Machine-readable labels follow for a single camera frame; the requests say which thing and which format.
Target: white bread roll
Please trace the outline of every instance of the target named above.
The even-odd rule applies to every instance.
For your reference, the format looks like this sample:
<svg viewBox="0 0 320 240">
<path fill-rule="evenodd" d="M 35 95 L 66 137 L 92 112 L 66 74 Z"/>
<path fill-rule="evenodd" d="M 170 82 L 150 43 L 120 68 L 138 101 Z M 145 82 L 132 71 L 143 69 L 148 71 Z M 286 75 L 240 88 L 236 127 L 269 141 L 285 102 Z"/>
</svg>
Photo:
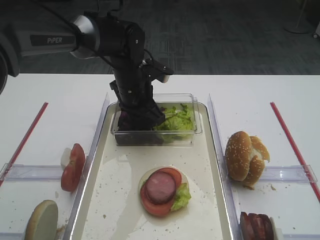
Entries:
<svg viewBox="0 0 320 240">
<path fill-rule="evenodd" d="M 252 188 L 265 169 L 265 160 L 270 161 L 270 156 L 258 137 L 238 131 L 226 144 L 225 160 L 229 176 Z"/>
</svg>

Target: bread crumb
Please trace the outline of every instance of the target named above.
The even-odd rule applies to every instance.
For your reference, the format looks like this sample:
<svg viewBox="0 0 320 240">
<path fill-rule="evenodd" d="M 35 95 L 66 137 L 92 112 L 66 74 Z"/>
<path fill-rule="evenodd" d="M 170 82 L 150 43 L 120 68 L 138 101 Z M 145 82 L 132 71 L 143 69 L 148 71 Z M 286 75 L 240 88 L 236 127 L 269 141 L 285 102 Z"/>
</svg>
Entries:
<svg viewBox="0 0 320 240">
<path fill-rule="evenodd" d="M 55 235 L 56 235 L 57 239 L 60 239 L 61 235 L 65 232 L 66 227 L 67 227 L 67 225 L 64 224 L 64 225 L 62 225 L 61 227 L 59 227 L 59 228 L 56 229 Z"/>
<path fill-rule="evenodd" d="M 246 185 L 243 185 L 243 187 L 244 187 L 245 189 L 255 190 L 255 188 L 254 188 L 254 187 L 252 187 L 252 186 L 246 186 Z"/>
</svg>

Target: bottom bun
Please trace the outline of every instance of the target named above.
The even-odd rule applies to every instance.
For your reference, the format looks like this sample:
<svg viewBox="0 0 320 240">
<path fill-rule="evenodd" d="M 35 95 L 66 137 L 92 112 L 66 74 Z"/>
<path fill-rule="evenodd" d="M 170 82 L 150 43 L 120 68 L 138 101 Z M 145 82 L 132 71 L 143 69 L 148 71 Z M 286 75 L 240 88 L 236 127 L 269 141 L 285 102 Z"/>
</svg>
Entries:
<svg viewBox="0 0 320 240">
<path fill-rule="evenodd" d="M 44 200 L 35 207 L 25 229 L 24 240 L 54 240 L 57 233 L 58 206 Z"/>
</svg>

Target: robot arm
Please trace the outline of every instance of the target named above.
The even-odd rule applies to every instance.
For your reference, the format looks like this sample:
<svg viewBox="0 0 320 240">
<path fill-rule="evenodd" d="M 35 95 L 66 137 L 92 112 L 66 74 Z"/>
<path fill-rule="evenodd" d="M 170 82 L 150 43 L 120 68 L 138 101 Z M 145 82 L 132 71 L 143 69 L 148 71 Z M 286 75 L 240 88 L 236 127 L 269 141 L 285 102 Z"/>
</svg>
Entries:
<svg viewBox="0 0 320 240">
<path fill-rule="evenodd" d="M 85 13 L 70 25 L 9 24 L 0 29 L 0 93 L 7 75 L 19 74 L 23 56 L 70 52 L 79 59 L 110 58 L 110 83 L 119 106 L 129 116 L 130 130 L 150 130 L 165 120 L 153 100 L 152 81 L 165 82 L 173 71 L 153 58 L 144 59 L 145 33 L 133 22 L 108 14 Z"/>
</svg>

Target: sausage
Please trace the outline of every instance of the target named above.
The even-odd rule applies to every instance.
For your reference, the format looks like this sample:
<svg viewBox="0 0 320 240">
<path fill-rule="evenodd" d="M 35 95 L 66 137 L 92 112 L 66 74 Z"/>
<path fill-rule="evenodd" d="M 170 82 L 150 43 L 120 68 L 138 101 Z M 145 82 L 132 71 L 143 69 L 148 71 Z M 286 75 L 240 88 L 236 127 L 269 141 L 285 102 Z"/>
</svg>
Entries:
<svg viewBox="0 0 320 240">
<path fill-rule="evenodd" d="M 252 228 L 250 219 L 245 212 L 241 212 L 240 215 L 240 226 L 242 230 L 242 236 L 244 240 L 255 240 L 255 233 Z"/>
<path fill-rule="evenodd" d="M 154 172 L 146 181 L 146 195 L 154 204 L 165 204 L 176 194 L 176 181 L 168 173 Z"/>
<path fill-rule="evenodd" d="M 251 222 L 251 226 L 253 228 L 253 232 L 255 235 L 255 239 L 257 240 L 266 240 L 266 231 L 265 224 L 262 218 L 259 217 L 258 214 L 249 213 L 249 218 Z"/>
<path fill-rule="evenodd" d="M 259 214 L 259 217 L 263 220 L 264 223 L 265 239 L 274 240 L 274 230 L 270 218 L 265 214 Z"/>
</svg>

